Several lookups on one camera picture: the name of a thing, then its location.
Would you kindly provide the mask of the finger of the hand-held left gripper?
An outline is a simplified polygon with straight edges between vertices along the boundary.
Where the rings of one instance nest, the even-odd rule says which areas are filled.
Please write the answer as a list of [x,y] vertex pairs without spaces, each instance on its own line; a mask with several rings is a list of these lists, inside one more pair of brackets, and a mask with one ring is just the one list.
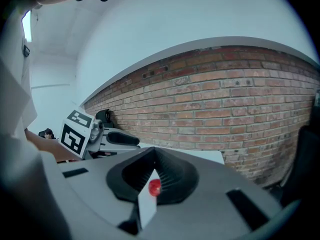
[[138,149],[140,149],[140,146],[138,145],[122,145],[112,143],[102,143],[99,147],[101,152],[131,152]]
[[109,132],[107,134],[107,141],[115,145],[138,145],[140,143],[137,137],[117,131]]

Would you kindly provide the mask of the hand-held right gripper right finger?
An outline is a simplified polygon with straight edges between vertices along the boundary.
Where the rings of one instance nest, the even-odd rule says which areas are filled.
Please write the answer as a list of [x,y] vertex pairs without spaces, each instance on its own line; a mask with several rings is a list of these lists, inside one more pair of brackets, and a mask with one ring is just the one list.
[[158,148],[193,165],[194,191],[178,204],[160,205],[139,233],[144,240],[285,240],[300,202],[282,206],[234,170],[211,160]]

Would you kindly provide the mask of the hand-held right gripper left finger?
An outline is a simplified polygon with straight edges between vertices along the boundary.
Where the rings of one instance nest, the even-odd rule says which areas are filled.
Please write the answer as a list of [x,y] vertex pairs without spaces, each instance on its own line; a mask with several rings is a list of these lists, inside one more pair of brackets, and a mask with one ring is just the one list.
[[123,160],[144,149],[108,158],[57,164],[53,155],[41,152],[49,189],[68,228],[69,240],[154,240],[155,219],[137,235],[118,228],[131,217],[133,203],[119,200],[107,185],[107,173]]

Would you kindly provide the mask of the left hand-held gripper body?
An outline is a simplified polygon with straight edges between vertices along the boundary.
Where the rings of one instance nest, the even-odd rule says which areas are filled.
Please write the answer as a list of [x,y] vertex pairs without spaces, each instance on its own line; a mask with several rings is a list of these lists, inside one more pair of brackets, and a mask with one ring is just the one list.
[[81,160],[117,155],[103,150],[104,130],[100,119],[75,109],[63,120],[58,142]]

